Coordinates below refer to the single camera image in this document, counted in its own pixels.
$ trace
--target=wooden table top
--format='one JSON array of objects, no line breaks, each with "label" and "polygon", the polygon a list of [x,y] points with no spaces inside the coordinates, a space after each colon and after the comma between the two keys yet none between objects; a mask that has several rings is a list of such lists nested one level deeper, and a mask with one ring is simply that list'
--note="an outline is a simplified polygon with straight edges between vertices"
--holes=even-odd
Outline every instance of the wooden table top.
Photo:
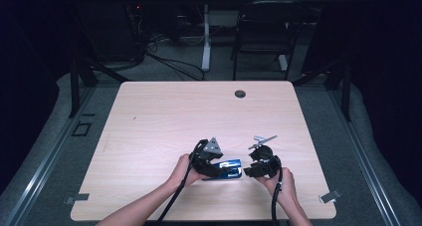
[{"label": "wooden table top", "polygon": [[[246,96],[239,99],[235,92]],[[121,85],[71,216],[101,220],[164,182],[179,156],[200,139],[216,137],[224,155],[212,162],[253,162],[254,136],[295,175],[299,200],[311,219],[335,216],[295,90],[289,82],[128,82]],[[156,220],[168,200],[149,218]],[[286,219],[280,205],[277,216]],[[238,179],[185,187],[164,220],[271,220],[271,196],[245,173]]]}]

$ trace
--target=black chair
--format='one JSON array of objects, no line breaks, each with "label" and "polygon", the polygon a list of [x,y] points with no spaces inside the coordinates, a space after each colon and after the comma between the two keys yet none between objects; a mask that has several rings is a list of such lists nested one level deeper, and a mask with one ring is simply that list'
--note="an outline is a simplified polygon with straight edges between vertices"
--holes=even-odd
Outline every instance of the black chair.
[{"label": "black chair", "polygon": [[307,7],[294,0],[254,1],[243,7],[232,51],[233,80],[238,71],[238,53],[275,55],[275,60],[280,55],[288,55],[284,75],[287,80],[298,32],[307,17]]}]

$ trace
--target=person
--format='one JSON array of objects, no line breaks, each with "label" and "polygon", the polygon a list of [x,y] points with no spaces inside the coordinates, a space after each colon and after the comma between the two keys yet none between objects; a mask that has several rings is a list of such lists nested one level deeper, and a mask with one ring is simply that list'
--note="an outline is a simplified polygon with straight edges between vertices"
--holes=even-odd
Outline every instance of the person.
[{"label": "person", "polygon": [[[189,154],[186,153],[181,155],[173,172],[164,183],[150,193],[113,212],[97,225],[142,225],[146,219],[177,190],[177,187],[185,176],[188,165]],[[273,195],[274,189],[278,183],[279,173],[280,170],[273,178],[257,177],[256,179],[268,189],[271,195]],[[193,184],[199,179],[207,177],[208,176],[199,174],[195,169],[192,169],[187,176],[185,187]],[[299,203],[293,174],[285,167],[283,168],[282,191],[279,193],[277,202],[285,210],[294,226],[312,225]]]}]

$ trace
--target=chair backrest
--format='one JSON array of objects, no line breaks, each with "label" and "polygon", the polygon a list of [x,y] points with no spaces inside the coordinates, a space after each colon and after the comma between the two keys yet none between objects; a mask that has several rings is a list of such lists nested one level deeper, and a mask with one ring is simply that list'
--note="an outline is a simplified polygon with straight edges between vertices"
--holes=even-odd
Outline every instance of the chair backrest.
[{"label": "chair backrest", "polygon": [[239,12],[238,25],[242,22],[302,24],[307,17],[308,8],[297,1],[254,1]]}]

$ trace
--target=person's left hand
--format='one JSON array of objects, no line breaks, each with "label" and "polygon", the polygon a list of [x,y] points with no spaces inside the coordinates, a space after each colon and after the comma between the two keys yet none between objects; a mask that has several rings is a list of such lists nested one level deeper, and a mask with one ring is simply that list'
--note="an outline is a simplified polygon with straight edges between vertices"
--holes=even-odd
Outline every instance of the person's left hand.
[{"label": "person's left hand", "polygon": [[[179,185],[186,174],[188,165],[189,165],[189,154],[185,153],[179,157],[179,161],[177,161],[177,164],[174,167],[173,172],[171,173],[170,177],[168,178],[168,181]],[[192,183],[194,183],[196,180],[203,179],[203,178],[208,178],[208,176],[200,174],[196,172],[194,168],[192,168],[189,172],[189,175],[187,176],[185,186],[189,186]]]}]

